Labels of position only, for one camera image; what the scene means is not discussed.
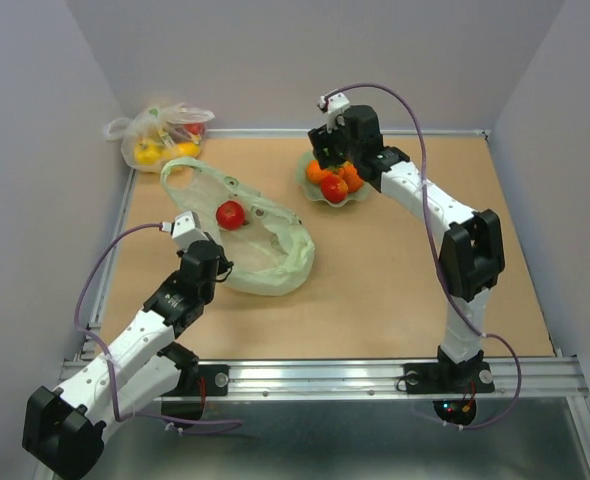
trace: wooden table surface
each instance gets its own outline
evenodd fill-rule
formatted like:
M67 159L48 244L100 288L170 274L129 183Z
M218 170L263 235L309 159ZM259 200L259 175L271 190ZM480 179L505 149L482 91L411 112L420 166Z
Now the wooden table surface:
M417 163L414 138L389 138ZM484 329L506 337L519 355L552 347L487 145L481 138L429 137L428 175L473 208L501 218L506 270L490 296ZM201 159L294 210L316 245L308 280L283 297L219 286L215 300L179 341L203 359L433 357L442 340L446 301L423 225L373 191L333 208L308 201L293 180L307 139L209 139ZM127 227L170 221L179 213L154 174L139 174ZM119 250L103 318L112 341L178 267L175 245L154 230ZM507 356L484 342L490 356Z

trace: green plastic bag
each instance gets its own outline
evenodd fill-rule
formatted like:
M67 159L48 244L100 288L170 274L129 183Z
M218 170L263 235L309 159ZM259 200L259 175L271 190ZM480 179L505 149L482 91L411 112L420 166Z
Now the green plastic bag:
M193 169L188 185L169 185L168 176L177 167ZM197 213L201 228L235 263L224 285L255 295L279 296L292 292L308 278L315 245L288 208L191 157L168 162L162 169L161 183L180 210ZM235 231L220 229L215 219L217 208L228 200L238 202L246 212L248 223Z

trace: red tomato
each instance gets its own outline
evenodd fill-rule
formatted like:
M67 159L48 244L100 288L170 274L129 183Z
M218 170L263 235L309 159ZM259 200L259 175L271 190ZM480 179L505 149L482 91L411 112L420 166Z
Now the red tomato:
M348 185L339 175L329 175L319 184L324 198L331 203L341 203L348 195Z
M220 227L226 230L237 230L244 224L246 214L244 213L244 207L233 200L229 200L219 206L215 213L215 219Z
M204 133L204 124L203 123L187 123L184 125L184 130L188 133L192 133L193 135L201 135Z

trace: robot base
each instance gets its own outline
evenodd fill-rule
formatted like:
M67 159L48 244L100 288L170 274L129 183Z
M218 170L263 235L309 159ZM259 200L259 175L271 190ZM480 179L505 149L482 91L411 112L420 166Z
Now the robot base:
M404 365L406 393L409 395L464 394L471 392L471 383L476 393L493 393L495 384L490 366L483 361L480 350L470 360L454 364L441 350L437 350L437 363L418 362Z

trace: plastic bag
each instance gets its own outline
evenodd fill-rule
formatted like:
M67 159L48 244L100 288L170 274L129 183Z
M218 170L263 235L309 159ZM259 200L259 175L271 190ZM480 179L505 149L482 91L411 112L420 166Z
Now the plastic bag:
M117 118L104 129L107 140L122 139L129 167L159 173L170 160L197 157L204 142L205 123L213 112L185 103L147 108L134 119Z
M168 177L180 166L192 171L188 185L178 188L169 185ZM183 175L189 172L172 178L183 179ZM279 296L304 283L313 265L315 245L291 210L194 158L168 162L162 169L161 183L180 210L197 213L201 228L235 263L224 285L241 292ZM238 230L220 229L215 219L217 208L228 200L244 207L247 223Z

